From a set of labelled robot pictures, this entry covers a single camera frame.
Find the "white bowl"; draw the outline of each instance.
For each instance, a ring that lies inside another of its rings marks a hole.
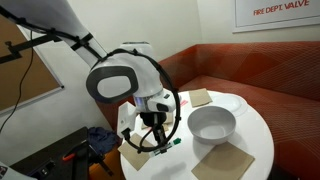
[[[205,144],[222,144],[235,131],[236,119],[228,110],[217,106],[205,106],[193,111],[188,127],[198,141]]]

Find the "wall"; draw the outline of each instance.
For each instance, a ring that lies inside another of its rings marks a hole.
[[[233,1],[198,0],[203,43],[320,40],[320,25],[232,34]]]
[[[80,20],[107,51],[125,41],[150,42],[161,60],[201,42],[193,0],[74,0]],[[109,124],[85,88],[88,66],[64,43],[39,47],[65,90],[18,109],[0,135],[0,160],[8,165],[83,126]]]

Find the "cork board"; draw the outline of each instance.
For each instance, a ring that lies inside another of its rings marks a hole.
[[[16,45],[26,38],[14,23],[0,15],[0,57],[10,54],[6,41]],[[21,55],[22,58],[0,64],[0,112],[14,106],[18,99],[19,83],[30,63],[31,49],[21,51]],[[34,52],[33,64],[22,85],[20,103],[57,88],[60,89],[59,82]]]

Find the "red upholstered bench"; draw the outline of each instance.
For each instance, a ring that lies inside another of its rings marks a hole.
[[[275,164],[320,179],[320,42],[199,44],[160,64],[180,91],[244,97],[271,130]],[[114,129],[121,103],[98,103]]]

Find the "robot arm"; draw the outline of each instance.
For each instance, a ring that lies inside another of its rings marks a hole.
[[[178,127],[180,103],[177,93],[173,93],[170,78],[149,57],[153,56],[149,44],[125,43],[120,49],[107,54],[80,23],[66,0],[1,0],[0,14],[27,29],[53,34],[65,41],[90,66],[86,86],[94,99],[114,103],[133,95],[136,107],[128,104],[120,107],[119,112],[124,115],[121,114],[118,119],[118,134],[138,152],[165,148]],[[171,91],[162,87],[159,72],[168,82]],[[165,119],[163,114],[175,109],[176,121],[171,134],[166,138],[161,125]],[[141,113],[144,123],[153,128],[158,146],[144,148],[130,142],[129,132],[134,129],[133,112]]]

